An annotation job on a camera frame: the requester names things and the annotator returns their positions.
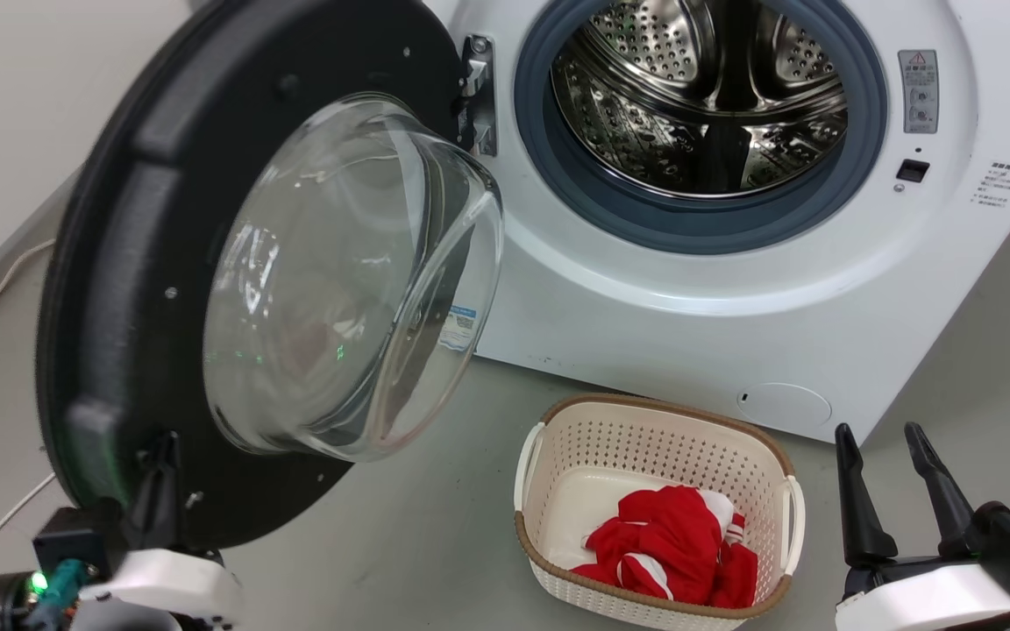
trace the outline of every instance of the washing machine door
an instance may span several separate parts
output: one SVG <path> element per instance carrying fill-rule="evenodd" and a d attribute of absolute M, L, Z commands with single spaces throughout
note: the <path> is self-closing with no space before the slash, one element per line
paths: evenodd
<path fill-rule="evenodd" d="M 81 172 L 41 303 L 45 447 L 81 506 L 176 470 L 176 543 L 282 526 L 437 415 L 501 259 L 449 142 L 462 62 L 406 0 L 221 1 Z"/>

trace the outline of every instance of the blue and white sticker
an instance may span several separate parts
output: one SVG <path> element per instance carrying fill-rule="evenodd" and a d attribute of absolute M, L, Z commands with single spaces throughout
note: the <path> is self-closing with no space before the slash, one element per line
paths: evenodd
<path fill-rule="evenodd" d="M 441 325 L 438 344 L 451 350 L 465 351 L 474 341 L 474 326 L 477 323 L 477 311 L 452 305 L 446 313 L 446 321 Z"/>

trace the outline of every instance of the laundry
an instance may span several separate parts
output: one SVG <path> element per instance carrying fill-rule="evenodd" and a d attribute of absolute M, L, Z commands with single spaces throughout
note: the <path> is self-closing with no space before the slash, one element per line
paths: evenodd
<path fill-rule="evenodd" d="M 658 599 L 718 608 L 754 603 L 758 555 L 725 495 L 690 487 L 636 491 L 582 545 L 596 562 L 573 571 Z"/>

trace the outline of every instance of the white basket handle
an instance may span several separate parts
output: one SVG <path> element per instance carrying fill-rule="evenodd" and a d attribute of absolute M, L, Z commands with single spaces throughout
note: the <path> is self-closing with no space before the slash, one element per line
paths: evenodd
<path fill-rule="evenodd" d="M 528 432 L 528 438 L 524 439 L 524 447 L 521 447 L 521 459 L 516 463 L 516 479 L 513 480 L 513 509 L 520 511 L 524 508 L 524 499 L 528 495 L 528 467 L 536 459 L 536 454 L 540 453 L 540 444 L 536 439 L 540 438 L 540 433 L 544 429 L 544 423 L 536 423 L 536 426 Z"/>
<path fill-rule="evenodd" d="M 789 524 L 790 509 L 794 511 L 794 527 L 782 528 L 782 573 L 794 575 L 801 561 L 801 544 L 805 542 L 805 495 L 796 477 L 786 476 L 786 501 L 782 503 L 782 523 Z"/>

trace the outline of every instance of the white wall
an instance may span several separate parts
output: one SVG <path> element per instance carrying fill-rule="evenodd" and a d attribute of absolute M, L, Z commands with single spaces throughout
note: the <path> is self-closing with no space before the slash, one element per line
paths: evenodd
<path fill-rule="evenodd" d="M 0 252 L 188 15 L 183 0 L 0 0 Z"/>

